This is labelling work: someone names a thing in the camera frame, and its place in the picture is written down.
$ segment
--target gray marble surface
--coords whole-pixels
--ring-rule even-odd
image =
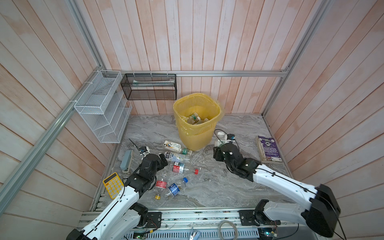
[[[258,160],[260,160],[260,157],[256,147],[256,136],[270,137],[263,118],[258,114],[225,115],[216,128],[235,134],[243,156]],[[165,140],[182,145],[174,116],[131,116],[113,169],[114,172],[116,171],[119,174],[120,178],[129,176],[129,173],[124,174],[120,169],[120,163],[125,151],[135,149],[128,138],[132,139],[139,147],[148,146],[151,153],[154,154],[165,151],[163,147]],[[199,169],[199,174],[189,176],[189,186],[185,191],[172,199],[163,197],[156,200],[154,199],[154,190],[149,190],[143,194],[138,202],[150,209],[162,207],[255,207],[261,199],[269,199],[275,202],[292,202],[289,198],[269,187],[241,179],[230,173],[226,169],[224,162],[217,162],[213,158],[215,140],[216,137],[214,136],[211,143],[205,148],[193,152],[191,164]],[[130,172],[136,169],[141,162],[141,157],[136,149],[134,154]],[[268,162],[266,165],[277,172],[288,175],[283,163]],[[182,174],[172,172],[169,166],[166,169],[168,169],[168,184],[172,184],[184,177]]]

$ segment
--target blue bottle label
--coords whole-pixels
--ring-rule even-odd
[[[168,188],[169,188],[170,192],[173,194],[173,196],[176,196],[176,194],[178,194],[180,192],[180,189],[176,184],[172,184]]]

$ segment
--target yellow trash bin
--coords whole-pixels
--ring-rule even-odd
[[[192,151],[205,147],[211,141],[216,124],[224,115],[219,103],[204,93],[180,98],[173,104],[173,110],[180,139]],[[186,120],[194,112],[201,119],[208,118],[209,121],[199,125],[187,123]]]

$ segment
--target robotic arm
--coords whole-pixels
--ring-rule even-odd
[[[132,228],[147,222],[148,208],[137,203],[143,193],[151,189],[156,172],[168,165],[164,154],[151,154],[148,147],[137,148],[142,163],[127,179],[124,188],[100,215],[81,231],[76,229],[67,240],[121,239]]]
[[[255,225],[274,220],[285,220],[307,225],[314,232],[332,237],[340,208],[332,190],[320,185],[305,184],[280,174],[253,158],[243,158],[235,135],[226,134],[214,147],[216,161],[225,162],[227,169],[241,178],[268,186],[294,200],[296,204],[261,200],[255,211]]]

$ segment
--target calculator screen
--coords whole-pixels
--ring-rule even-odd
[[[109,182],[109,181],[112,180],[114,177],[116,177],[116,173],[112,174],[109,178],[105,179],[105,180],[104,180],[104,183]]]

